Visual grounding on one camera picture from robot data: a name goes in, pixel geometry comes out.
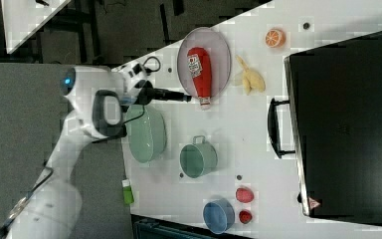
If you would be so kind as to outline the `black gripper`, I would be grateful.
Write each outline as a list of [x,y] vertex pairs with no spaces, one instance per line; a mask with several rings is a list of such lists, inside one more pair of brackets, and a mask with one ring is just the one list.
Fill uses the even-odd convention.
[[191,102],[191,96],[185,96],[180,92],[172,92],[165,89],[156,89],[148,81],[141,80],[135,87],[139,90],[136,104],[148,105],[153,100],[156,101],[176,101],[176,102]]

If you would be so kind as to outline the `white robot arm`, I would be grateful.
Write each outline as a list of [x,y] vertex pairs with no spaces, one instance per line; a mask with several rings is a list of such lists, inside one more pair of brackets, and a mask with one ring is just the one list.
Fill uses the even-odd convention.
[[73,109],[33,188],[0,227],[0,239],[69,239],[83,205],[71,183],[74,167],[87,145],[113,139],[124,129],[124,119],[112,122],[106,117],[107,100],[114,99],[119,108],[146,106],[153,100],[191,100],[180,92],[154,88],[148,81],[152,72],[137,61],[113,70],[74,66],[67,71],[61,90]]

